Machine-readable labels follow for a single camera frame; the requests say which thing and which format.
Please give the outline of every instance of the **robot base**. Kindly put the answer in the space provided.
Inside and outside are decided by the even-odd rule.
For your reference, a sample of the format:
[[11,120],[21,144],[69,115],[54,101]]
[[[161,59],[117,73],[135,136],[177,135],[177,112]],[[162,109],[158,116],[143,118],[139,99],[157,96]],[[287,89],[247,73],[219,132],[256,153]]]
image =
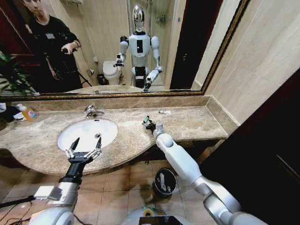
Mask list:
[[132,211],[121,225],[192,225],[185,218],[166,215],[152,207],[143,207]]

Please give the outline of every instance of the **black shirt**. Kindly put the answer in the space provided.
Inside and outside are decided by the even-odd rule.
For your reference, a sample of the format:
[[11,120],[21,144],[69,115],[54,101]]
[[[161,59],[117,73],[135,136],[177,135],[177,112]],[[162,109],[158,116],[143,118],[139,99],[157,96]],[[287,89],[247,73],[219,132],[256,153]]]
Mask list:
[[66,55],[61,51],[62,46],[79,41],[75,34],[61,21],[50,16],[47,25],[39,24],[32,18],[29,27],[32,30],[37,51],[44,54],[56,72],[77,71],[74,55]]

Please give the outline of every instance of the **dark door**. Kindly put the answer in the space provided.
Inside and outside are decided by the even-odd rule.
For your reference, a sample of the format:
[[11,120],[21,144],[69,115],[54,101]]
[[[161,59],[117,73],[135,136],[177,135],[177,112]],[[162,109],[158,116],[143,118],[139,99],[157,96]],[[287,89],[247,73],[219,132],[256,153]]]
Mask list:
[[53,78],[45,58],[34,54],[25,21],[12,1],[0,1],[0,27],[0,50],[16,57],[30,75],[29,82],[36,91],[54,92]]
[[187,0],[170,89],[190,89],[223,0]]
[[300,69],[200,165],[270,225],[299,224],[299,98]]

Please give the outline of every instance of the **plastic bottle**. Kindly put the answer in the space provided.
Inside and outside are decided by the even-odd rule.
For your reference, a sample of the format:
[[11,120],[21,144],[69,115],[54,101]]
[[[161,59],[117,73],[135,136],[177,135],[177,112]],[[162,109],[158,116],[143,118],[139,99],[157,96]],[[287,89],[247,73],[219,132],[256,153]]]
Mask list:
[[28,121],[34,121],[38,117],[38,114],[34,110],[24,106],[23,104],[17,104],[16,107],[22,112],[23,116]]

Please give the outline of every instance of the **marble countertop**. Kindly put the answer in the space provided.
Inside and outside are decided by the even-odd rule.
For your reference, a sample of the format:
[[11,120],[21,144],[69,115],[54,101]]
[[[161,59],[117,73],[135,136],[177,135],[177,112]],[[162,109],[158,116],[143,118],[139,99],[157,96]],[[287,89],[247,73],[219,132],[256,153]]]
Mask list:
[[[141,125],[145,116],[163,122],[174,141],[225,139],[227,133],[205,106],[104,110],[102,119],[117,124],[114,141],[86,165],[84,173],[107,173],[141,155],[155,144],[150,130]],[[34,122],[14,121],[0,131],[0,149],[9,150],[24,166],[45,174],[64,175],[69,167],[65,152],[57,146],[61,131],[86,120],[82,111],[40,112]]]
[[142,88],[132,87],[128,85],[98,85],[93,87],[81,88],[68,91],[67,93],[78,94],[95,94],[96,91],[102,91],[102,93],[130,93],[130,92],[142,92]]

